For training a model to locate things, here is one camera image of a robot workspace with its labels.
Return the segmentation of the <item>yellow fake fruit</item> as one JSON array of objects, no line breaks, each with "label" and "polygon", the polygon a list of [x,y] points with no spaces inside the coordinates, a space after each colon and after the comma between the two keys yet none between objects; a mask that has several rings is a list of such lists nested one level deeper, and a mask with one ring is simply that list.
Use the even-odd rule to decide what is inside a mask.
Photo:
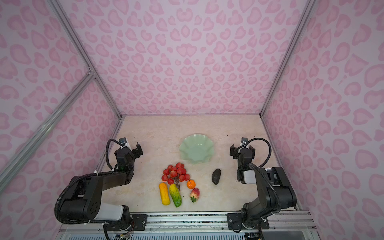
[{"label": "yellow fake fruit", "polygon": [[168,206],[171,203],[169,192],[168,192],[168,186],[165,183],[159,184],[159,190],[161,195],[161,201],[164,206]]}]

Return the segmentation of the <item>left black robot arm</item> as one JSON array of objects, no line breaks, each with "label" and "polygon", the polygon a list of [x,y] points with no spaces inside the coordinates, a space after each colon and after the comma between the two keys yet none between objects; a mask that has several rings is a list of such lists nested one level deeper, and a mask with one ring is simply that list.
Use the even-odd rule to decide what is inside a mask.
[{"label": "left black robot arm", "polygon": [[134,176],[135,160],[142,155],[140,144],[134,149],[124,146],[115,151],[117,164],[111,171],[73,177],[56,201],[56,219],[66,225],[101,223],[128,228],[133,221],[129,208],[103,203],[102,193],[128,185]]}]

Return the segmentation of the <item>small orange fake fruit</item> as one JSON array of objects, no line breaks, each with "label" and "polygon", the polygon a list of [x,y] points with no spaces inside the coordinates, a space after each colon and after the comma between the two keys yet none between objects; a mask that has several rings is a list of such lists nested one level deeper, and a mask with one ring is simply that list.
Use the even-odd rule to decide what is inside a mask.
[{"label": "small orange fake fruit", "polygon": [[188,189],[193,190],[196,187],[195,181],[194,180],[188,180],[187,181],[187,187],[188,187]]}]

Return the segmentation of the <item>green yellow fake mango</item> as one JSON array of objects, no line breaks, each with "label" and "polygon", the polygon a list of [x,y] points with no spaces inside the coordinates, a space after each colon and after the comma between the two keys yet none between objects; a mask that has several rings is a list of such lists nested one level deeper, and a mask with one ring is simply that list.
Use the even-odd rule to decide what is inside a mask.
[{"label": "green yellow fake mango", "polygon": [[182,204],[182,197],[178,187],[175,184],[171,184],[169,187],[169,192],[175,207],[176,208],[180,207]]}]

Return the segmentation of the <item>dark avocado fake fruit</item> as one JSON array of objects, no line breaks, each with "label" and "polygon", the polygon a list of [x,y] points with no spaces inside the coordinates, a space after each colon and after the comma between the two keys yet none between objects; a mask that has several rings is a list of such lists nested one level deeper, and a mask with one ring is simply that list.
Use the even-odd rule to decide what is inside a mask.
[{"label": "dark avocado fake fruit", "polygon": [[218,185],[221,178],[222,171],[220,169],[215,169],[212,173],[212,183]]}]

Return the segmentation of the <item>red cherry tomato bunch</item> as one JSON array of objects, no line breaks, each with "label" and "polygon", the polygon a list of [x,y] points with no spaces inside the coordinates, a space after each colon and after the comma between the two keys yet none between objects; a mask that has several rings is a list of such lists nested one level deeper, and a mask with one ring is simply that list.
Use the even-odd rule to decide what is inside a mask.
[{"label": "red cherry tomato bunch", "polygon": [[187,182],[191,179],[191,176],[188,174],[185,165],[183,163],[177,163],[175,165],[168,165],[168,167],[163,170],[163,175],[161,180],[169,185],[175,184],[178,190],[181,189],[181,183]]}]

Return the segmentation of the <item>red yellow fake strawberry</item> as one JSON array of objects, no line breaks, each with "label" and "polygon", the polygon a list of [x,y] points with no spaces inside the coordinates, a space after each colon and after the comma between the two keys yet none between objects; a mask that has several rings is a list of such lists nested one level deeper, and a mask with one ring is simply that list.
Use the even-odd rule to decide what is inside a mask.
[{"label": "red yellow fake strawberry", "polygon": [[190,200],[192,203],[197,202],[200,197],[200,190],[198,188],[194,188],[190,193]]}]

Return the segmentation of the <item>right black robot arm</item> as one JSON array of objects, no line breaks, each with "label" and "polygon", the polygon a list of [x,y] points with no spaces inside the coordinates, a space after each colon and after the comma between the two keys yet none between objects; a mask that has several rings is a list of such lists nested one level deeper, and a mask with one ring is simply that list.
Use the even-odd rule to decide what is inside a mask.
[{"label": "right black robot arm", "polygon": [[237,180],[242,184],[255,184],[257,198],[245,203],[237,213],[227,214],[229,230],[267,230],[268,217],[293,208],[297,197],[282,167],[266,169],[252,163],[256,150],[253,147],[231,146],[230,156],[237,160]]}]

